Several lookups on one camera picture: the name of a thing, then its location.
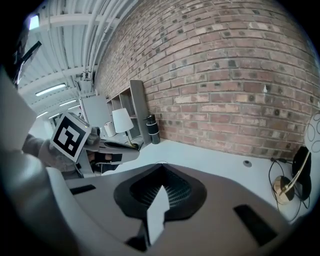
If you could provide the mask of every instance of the black headphones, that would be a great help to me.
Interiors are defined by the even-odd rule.
[[[307,154],[308,149],[305,146],[301,146],[297,153],[295,154],[292,162],[292,175],[293,177],[296,176],[297,172],[299,171],[300,167],[302,166]],[[302,169],[302,172],[297,179],[297,182],[301,184],[302,186],[302,195],[301,200],[305,201],[308,199],[311,193],[311,178],[310,178],[310,172],[311,172],[311,154],[309,155],[308,159],[306,160],[306,163]]]

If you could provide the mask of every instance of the brick wall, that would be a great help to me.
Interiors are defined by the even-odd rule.
[[[203,148],[292,158],[319,104],[307,40],[273,0],[142,0],[97,70],[113,97],[142,80],[160,135]]]

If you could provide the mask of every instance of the fluorescent light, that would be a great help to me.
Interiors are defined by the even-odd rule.
[[[39,91],[39,92],[37,92],[35,95],[36,95],[36,96],[41,96],[41,95],[43,95],[43,94],[49,93],[49,92],[51,92],[51,91],[54,91],[54,90],[57,90],[57,89],[60,89],[60,88],[63,88],[63,87],[66,87],[66,84],[65,84],[65,83],[62,83],[62,84],[59,84],[59,85],[55,85],[55,86],[50,87],[50,88],[48,88],[48,89]]]
[[[62,106],[64,106],[64,105],[67,105],[67,104],[70,104],[70,103],[76,102],[76,101],[77,101],[77,100],[74,99],[74,100],[68,101],[68,102],[66,102],[66,103],[62,103],[61,105],[59,105],[59,107],[62,107]]]
[[[46,112],[44,112],[44,113],[42,113],[42,114],[38,115],[36,118],[39,118],[39,117],[41,117],[41,116],[43,116],[43,115],[45,115],[45,114],[47,114],[47,113],[48,113],[48,111],[46,111]]]
[[[37,27],[39,27],[39,16],[35,15],[30,19],[29,30],[33,30]]]
[[[72,110],[72,109],[74,109],[74,108],[76,108],[76,107],[79,107],[80,105],[76,105],[76,106],[73,106],[73,107],[69,107],[68,108],[68,110]]]
[[[54,117],[59,116],[59,115],[60,115],[60,113],[55,114],[55,115],[53,115],[53,116],[50,116],[49,119],[50,119],[50,118],[54,118]]]

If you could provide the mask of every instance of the gray sleeve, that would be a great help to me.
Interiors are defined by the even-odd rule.
[[[50,144],[48,139],[43,140],[28,135],[22,147],[24,153],[39,158],[46,167],[54,167],[61,172],[74,171],[75,163]]]

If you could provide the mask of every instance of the water bottle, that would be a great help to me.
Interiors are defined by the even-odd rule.
[[[160,143],[160,134],[158,124],[156,122],[156,117],[154,114],[147,116],[144,120],[146,120],[146,127],[148,129],[148,133],[151,136],[152,144]]]

